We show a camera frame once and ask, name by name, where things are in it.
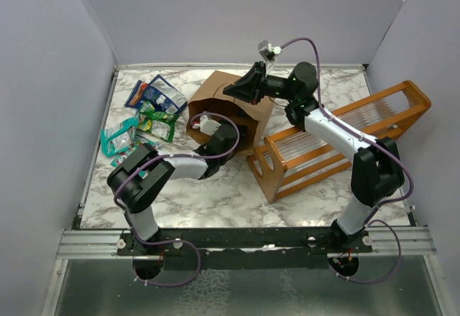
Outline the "brown paper bag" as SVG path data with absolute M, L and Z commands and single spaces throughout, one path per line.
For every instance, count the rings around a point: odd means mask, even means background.
M 246 126 L 247 135 L 237 154 L 247 156 L 253 153 L 254 146 L 262 138 L 274 104 L 264 98 L 257 105 L 251 105 L 224 95 L 224 87 L 238 79 L 237 75 L 214 71 L 188 101 L 188 113 L 191 118 L 203 112 L 218 113 L 237 125 Z

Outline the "blue white snack bag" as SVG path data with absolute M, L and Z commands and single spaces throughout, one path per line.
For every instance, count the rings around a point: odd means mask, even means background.
M 147 85 L 142 98 L 168 114 L 179 114 L 187 106 L 187 98 L 161 75 Z

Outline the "green snack bag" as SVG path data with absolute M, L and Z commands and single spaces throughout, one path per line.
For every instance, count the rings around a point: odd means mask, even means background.
M 149 101 L 145 101 L 137 112 L 137 128 L 158 139 L 172 142 L 178 118 L 179 115 L 158 111 Z

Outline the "teal green snack packet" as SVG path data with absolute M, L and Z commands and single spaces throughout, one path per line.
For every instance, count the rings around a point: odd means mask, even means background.
M 138 119 L 130 117 L 109 129 L 101 130 L 101 151 L 107 157 L 125 152 L 134 144 Z

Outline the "teal Fox's mint bag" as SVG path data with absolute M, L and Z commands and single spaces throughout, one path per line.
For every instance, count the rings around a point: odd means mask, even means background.
M 107 177 L 107 182 L 110 182 L 114 177 L 129 177 L 133 175 L 138 167 L 141 167 L 158 155 L 155 146 L 148 142 L 132 147 L 127 153 L 122 153 L 121 157 L 116 159 L 117 165 Z

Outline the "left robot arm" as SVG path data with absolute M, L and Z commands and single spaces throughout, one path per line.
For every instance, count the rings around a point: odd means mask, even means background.
M 236 154 L 248 127 L 222 123 L 205 144 L 189 154 L 160 153 L 141 144 L 107 177 L 106 184 L 132 228 L 140 253 L 154 253 L 159 244 L 152 204 L 170 180 L 205 180 L 215 175 Z

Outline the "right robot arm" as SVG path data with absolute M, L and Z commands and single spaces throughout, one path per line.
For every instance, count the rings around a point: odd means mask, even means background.
M 344 155 L 352 165 L 352 198 L 345 211 L 331 224 L 330 243 L 339 252 L 353 247 L 378 203 L 391 196 L 404 182 L 395 141 L 359 133 L 319 103 L 319 71 L 299 62 L 286 78 L 266 73 L 264 62 L 226 86 L 226 96 L 252 105 L 264 97 L 288 101 L 285 114 L 298 129 L 317 136 Z

